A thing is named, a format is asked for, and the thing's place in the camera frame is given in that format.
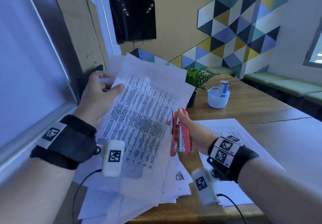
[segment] red stapler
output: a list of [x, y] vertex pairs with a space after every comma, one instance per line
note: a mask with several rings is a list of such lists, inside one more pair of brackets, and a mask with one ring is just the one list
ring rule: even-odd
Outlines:
[[[188, 116], [185, 109], [182, 109], [183, 113]], [[192, 152], [191, 136], [188, 128], [184, 124], [180, 124], [178, 113], [172, 112], [172, 140], [170, 148], [170, 156], [175, 156], [177, 152], [185, 152], [190, 154]]]

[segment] plant pot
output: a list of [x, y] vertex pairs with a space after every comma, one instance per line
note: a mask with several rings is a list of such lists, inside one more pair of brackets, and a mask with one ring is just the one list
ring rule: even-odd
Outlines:
[[192, 108], [195, 105], [195, 98], [196, 98], [197, 92], [194, 91], [193, 94], [191, 95], [191, 98], [187, 104], [187, 108]]

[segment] green plant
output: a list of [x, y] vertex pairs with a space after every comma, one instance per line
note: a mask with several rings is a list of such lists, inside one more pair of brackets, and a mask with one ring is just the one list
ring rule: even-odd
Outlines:
[[195, 87], [195, 91], [197, 90], [197, 88], [207, 90], [203, 84], [209, 81], [209, 79], [214, 75], [217, 75], [206, 73], [205, 68], [207, 67], [200, 68], [199, 70], [196, 68], [189, 68], [187, 71], [185, 81], [186, 83], [193, 85]]

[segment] television screen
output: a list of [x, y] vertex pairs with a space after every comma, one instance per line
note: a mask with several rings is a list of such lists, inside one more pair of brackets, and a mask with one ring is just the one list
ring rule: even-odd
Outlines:
[[116, 41], [156, 39], [154, 0], [110, 0]]

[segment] basket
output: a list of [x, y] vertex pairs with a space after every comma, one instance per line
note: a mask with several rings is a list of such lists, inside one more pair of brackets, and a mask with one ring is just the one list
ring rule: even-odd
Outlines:
[[224, 95], [222, 98], [220, 98], [219, 96], [221, 94], [217, 94], [218, 93], [218, 89], [213, 90], [213, 88], [218, 88], [218, 86], [214, 86], [210, 89], [208, 89], [208, 104], [215, 109], [222, 109], [227, 105], [228, 99], [229, 99], [229, 95], [230, 95], [230, 91], [227, 90], [226, 94], [222, 94]]

